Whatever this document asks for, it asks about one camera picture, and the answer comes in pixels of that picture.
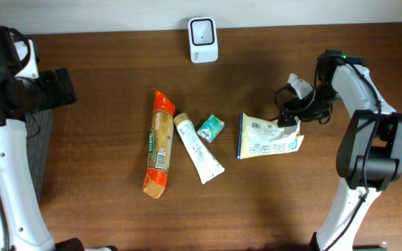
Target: white plastic casing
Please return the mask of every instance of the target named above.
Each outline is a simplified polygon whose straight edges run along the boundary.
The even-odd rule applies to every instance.
[[[26,67],[24,67],[15,77],[27,77],[31,79],[38,78],[38,67],[36,65],[35,59],[35,49],[34,49],[34,42],[29,40],[30,47],[31,47],[31,58]],[[15,47],[17,48],[17,53],[20,59],[23,59],[27,55],[27,47],[26,45],[20,41],[15,43]]]
[[[291,87],[296,91],[299,99],[305,98],[313,90],[313,87],[311,87],[308,82],[303,79],[299,79],[299,77],[294,73],[290,74],[288,84],[290,84]]]
[[[382,98],[381,94],[376,89],[376,86],[371,81],[370,70],[367,67],[359,65],[356,65],[355,67],[375,89],[376,95],[381,102],[381,113],[391,114],[392,112],[395,112],[395,109],[385,102],[384,98]],[[345,108],[347,108],[350,118],[353,117],[353,114],[357,109],[369,109],[375,113],[378,112],[375,106],[375,97],[372,92],[367,85],[357,77],[356,73],[349,65],[338,66],[336,68],[332,80],[332,86],[342,97],[342,101]]]
[[[353,251],[353,240],[355,239],[357,230],[369,210],[370,205],[381,195],[381,192],[377,192],[376,188],[369,188],[369,190],[370,193],[366,201],[359,208],[347,232],[329,249],[329,251]],[[347,185],[347,181],[345,181],[344,178],[340,178],[338,192],[334,198],[332,208],[316,236],[320,250],[327,249],[345,229],[359,203],[359,197],[364,195],[365,192],[365,188],[363,187],[351,190]]]
[[[55,249],[41,217],[26,152],[26,125],[7,119],[0,127],[0,196],[6,214],[10,246],[17,250]],[[3,231],[0,220],[0,250]]]
[[[188,41],[193,63],[207,63],[218,59],[218,38],[212,18],[195,17],[188,21]]]

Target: barcode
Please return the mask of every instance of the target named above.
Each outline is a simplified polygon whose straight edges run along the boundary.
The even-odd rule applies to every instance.
[[[164,170],[165,164],[165,153],[158,153],[158,157],[156,159],[156,168]]]

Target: white tube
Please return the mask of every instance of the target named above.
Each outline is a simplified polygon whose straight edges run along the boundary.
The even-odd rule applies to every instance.
[[[201,183],[205,184],[207,181],[210,181],[224,172],[224,168],[218,163],[209,150],[207,150],[206,146],[197,136],[192,121],[190,121],[187,114],[183,113],[176,116],[174,118],[174,124],[176,125],[179,136],[181,136],[182,142],[193,164],[195,164],[196,170],[200,175]]]

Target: white wall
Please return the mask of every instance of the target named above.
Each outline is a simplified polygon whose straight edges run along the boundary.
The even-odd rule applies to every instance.
[[[23,33],[402,22],[402,0],[0,0],[0,25]]]

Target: wood grain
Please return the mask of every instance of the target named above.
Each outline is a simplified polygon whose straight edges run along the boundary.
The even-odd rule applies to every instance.
[[[336,150],[349,122],[303,123],[296,153],[235,160],[239,113],[278,115],[290,73],[312,82],[326,48],[364,56],[385,100],[402,113],[402,24],[218,30],[217,62],[195,65],[186,31],[35,36],[41,70],[69,69],[78,102],[54,110],[40,209],[55,241],[120,250],[257,250],[309,242],[338,184]],[[225,173],[202,185],[178,135],[167,190],[141,192],[154,91],[195,126],[225,129],[207,148]],[[355,245],[402,250],[402,177],[367,213]]]

